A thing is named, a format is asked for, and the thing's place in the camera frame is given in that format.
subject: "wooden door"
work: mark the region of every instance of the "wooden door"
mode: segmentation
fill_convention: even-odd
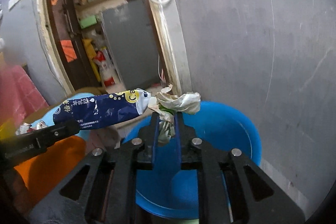
[[[100,86],[85,52],[73,0],[47,2],[58,53],[74,89]]]

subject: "orange cloth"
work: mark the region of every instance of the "orange cloth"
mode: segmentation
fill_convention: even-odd
[[[33,205],[43,199],[84,158],[86,142],[72,136],[16,166],[31,195]]]

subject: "gray refrigerator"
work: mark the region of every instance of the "gray refrigerator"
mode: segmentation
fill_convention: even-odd
[[[102,12],[107,46],[127,90],[159,83],[158,51],[143,0]]]

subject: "trash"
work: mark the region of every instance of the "trash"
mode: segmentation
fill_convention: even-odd
[[[54,123],[75,119],[81,129],[99,129],[134,119],[145,112],[151,94],[142,90],[65,100],[53,114]]]
[[[175,136],[174,112],[180,111],[195,114],[201,109],[201,96],[199,93],[185,93],[182,96],[170,95],[173,85],[163,88],[157,93],[156,98],[151,97],[148,108],[160,115],[159,143],[169,143],[170,138]]]
[[[35,131],[36,128],[33,128],[31,124],[24,122],[19,128],[15,131],[15,135],[26,134],[32,131]]]

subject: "metal screw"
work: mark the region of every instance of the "metal screw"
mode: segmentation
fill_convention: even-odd
[[[200,138],[193,138],[191,140],[191,142],[194,144],[194,145],[200,145],[202,143],[202,139]]]
[[[101,155],[101,153],[103,153],[103,150],[101,148],[95,148],[92,150],[92,155],[94,156],[99,156]]]
[[[140,138],[134,138],[134,139],[132,140],[132,143],[133,143],[134,145],[141,144],[141,143],[142,143],[142,139],[140,139]]]
[[[232,153],[233,156],[236,156],[236,157],[239,157],[242,154],[241,150],[238,149],[238,148],[232,149],[231,153]]]

